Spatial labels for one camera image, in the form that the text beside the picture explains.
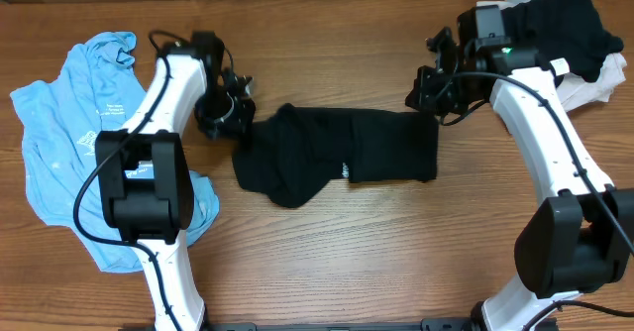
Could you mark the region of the black t-shirt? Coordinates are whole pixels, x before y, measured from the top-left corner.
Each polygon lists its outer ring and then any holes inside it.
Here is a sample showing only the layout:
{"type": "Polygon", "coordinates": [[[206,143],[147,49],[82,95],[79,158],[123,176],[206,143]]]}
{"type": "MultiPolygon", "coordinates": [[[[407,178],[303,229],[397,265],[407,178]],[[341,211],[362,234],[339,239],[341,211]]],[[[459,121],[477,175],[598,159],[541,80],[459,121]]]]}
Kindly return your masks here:
{"type": "Polygon", "coordinates": [[[438,135],[428,114],[287,103],[253,125],[232,160],[242,189],[297,208],[333,179],[435,179],[438,135]]]}

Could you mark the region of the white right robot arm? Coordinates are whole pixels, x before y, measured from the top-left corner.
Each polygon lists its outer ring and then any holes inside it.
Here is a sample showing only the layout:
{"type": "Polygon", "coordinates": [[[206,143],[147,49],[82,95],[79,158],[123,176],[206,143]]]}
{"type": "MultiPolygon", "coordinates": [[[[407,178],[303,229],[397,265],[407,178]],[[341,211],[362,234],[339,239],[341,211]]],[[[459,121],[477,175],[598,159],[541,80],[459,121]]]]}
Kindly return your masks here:
{"type": "Polygon", "coordinates": [[[426,42],[410,108],[454,125],[490,105],[529,170],[538,209],[514,245],[516,273],[467,317],[426,318],[425,330],[554,330],[555,312],[620,281],[633,254],[633,193],[615,187],[565,112],[555,81],[568,72],[505,30],[497,6],[474,7],[426,42]]]}

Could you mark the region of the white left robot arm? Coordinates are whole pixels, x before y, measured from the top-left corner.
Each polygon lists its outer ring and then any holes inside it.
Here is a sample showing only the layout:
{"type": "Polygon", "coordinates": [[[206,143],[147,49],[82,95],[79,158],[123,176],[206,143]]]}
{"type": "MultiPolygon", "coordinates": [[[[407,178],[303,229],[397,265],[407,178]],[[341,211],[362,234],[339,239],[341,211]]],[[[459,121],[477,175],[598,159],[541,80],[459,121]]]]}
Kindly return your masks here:
{"type": "Polygon", "coordinates": [[[253,80],[223,63],[231,54],[214,32],[167,37],[137,112],[119,130],[98,134],[96,168],[87,180],[99,185],[104,220],[120,235],[115,245],[131,248],[141,262],[153,329],[209,330],[186,246],[194,189],[181,137],[194,119],[209,139],[248,140],[253,80]]]}

